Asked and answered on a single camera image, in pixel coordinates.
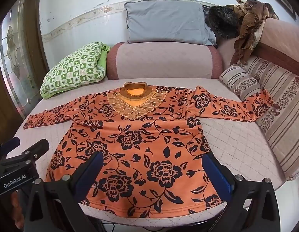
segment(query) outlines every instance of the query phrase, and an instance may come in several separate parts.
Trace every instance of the long sleeve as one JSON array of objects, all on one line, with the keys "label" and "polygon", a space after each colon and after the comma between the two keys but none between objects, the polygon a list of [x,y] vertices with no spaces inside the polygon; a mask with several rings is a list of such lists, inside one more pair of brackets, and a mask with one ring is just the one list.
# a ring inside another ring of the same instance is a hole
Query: long sleeve
[{"label": "long sleeve", "polygon": [[186,118],[197,116],[253,122],[261,117],[273,103],[265,89],[246,98],[243,102],[237,102],[217,97],[204,88],[197,87],[191,104],[187,107]]},{"label": "long sleeve", "polygon": [[53,125],[67,121],[71,119],[74,114],[89,109],[90,105],[95,103],[94,98],[96,96],[97,94],[83,96],[51,110],[45,110],[42,113],[30,115],[23,128],[27,129],[44,125]]}]

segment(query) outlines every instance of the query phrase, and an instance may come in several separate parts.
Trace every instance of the striped cushion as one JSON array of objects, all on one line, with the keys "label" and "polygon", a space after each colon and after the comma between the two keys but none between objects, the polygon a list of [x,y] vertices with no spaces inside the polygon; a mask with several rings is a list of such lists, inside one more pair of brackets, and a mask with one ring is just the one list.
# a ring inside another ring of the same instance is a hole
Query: striped cushion
[{"label": "striped cushion", "polygon": [[255,56],[242,68],[257,79],[275,101],[256,122],[287,180],[291,181],[299,176],[299,76]]},{"label": "striped cushion", "polygon": [[258,81],[238,65],[230,66],[220,75],[219,79],[242,101],[261,90]]}]

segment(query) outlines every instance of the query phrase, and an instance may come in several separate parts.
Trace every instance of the black fur hat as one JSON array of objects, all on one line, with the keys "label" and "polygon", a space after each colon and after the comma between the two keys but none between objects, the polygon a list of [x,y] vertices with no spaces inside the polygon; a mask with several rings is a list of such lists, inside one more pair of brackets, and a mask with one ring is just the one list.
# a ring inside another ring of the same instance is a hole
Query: black fur hat
[{"label": "black fur hat", "polygon": [[206,17],[206,23],[215,33],[216,37],[231,39],[239,35],[239,20],[233,9],[212,6]]}]

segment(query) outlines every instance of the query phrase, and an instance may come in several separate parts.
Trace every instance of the gray pillow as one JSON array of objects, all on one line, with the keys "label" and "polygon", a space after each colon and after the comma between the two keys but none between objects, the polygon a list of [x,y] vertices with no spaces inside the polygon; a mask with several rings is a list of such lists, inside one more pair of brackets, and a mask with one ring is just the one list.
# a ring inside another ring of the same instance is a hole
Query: gray pillow
[{"label": "gray pillow", "polygon": [[129,43],[182,42],[215,45],[216,38],[204,22],[203,6],[194,1],[143,0],[127,2]]}]

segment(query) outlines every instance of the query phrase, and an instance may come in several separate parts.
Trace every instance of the orange floral shirt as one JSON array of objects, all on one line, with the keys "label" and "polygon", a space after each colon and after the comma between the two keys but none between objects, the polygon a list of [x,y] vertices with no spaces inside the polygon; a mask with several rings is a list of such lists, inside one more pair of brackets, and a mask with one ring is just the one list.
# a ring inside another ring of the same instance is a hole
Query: orange floral shirt
[{"label": "orange floral shirt", "polygon": [[266,90],[236,102],[198,86],[125,87],[90,94],[31,115],[24,129],[72,120],[47,171],[47,181],[72,174],[94,151],[104,166],[83,204],[121,217],[169,218],[221,203],[202,168],[210,150],[196,117],[255,121],[273,101]]}]

